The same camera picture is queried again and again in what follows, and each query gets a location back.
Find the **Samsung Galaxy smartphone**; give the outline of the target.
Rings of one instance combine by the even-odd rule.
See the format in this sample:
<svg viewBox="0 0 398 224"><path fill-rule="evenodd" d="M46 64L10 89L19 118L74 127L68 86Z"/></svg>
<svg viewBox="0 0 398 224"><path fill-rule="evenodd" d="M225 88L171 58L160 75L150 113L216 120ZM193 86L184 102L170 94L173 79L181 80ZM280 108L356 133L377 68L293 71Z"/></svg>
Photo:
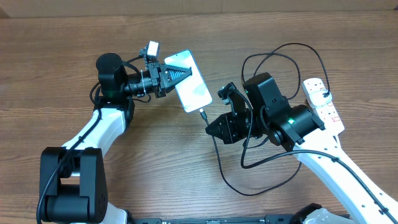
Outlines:
<svg viewBox="0 0 398 224"><path fill-rule="evenodd" d="M190 68L192 74L175 86L183 109L190 113L212 103L212 97L190 50L164 58L167 65Z"/></svg>

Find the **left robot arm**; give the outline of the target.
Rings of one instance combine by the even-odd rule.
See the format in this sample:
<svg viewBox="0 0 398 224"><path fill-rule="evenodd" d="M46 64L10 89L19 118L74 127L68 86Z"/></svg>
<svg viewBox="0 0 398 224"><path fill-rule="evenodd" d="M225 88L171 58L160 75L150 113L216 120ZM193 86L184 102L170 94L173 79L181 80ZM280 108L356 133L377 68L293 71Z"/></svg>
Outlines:
<svg viewBox="0 0 398 224"><path fill-rule="evenodd" d="M60 147L46 147L40 156L37 223L134 223L128 210L109 202L103 158L130 125L135 101L150 94L164 97L193 75L192 68L140 56L148 62L144 71L116 53L97 59L92 118L74 138Z"/></svg>

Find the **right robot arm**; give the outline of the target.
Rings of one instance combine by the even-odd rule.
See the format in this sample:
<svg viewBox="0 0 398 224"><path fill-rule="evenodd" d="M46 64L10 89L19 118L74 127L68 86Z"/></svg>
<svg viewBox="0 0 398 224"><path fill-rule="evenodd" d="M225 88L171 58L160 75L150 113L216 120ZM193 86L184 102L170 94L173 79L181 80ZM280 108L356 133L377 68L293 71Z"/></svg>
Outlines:
<svg viewBox="0 0 398 224"><path fill-rule="evenodd" d="M397 223L397 201L383 192L342 150L338 135L312 109L291 107L274 78L262 73L246 80L242 95L234 83L218 91L231 106L205 131L233 144L266 135L285 152L263 163L293 155L305 164L344 206L356 223Z"/></svg>

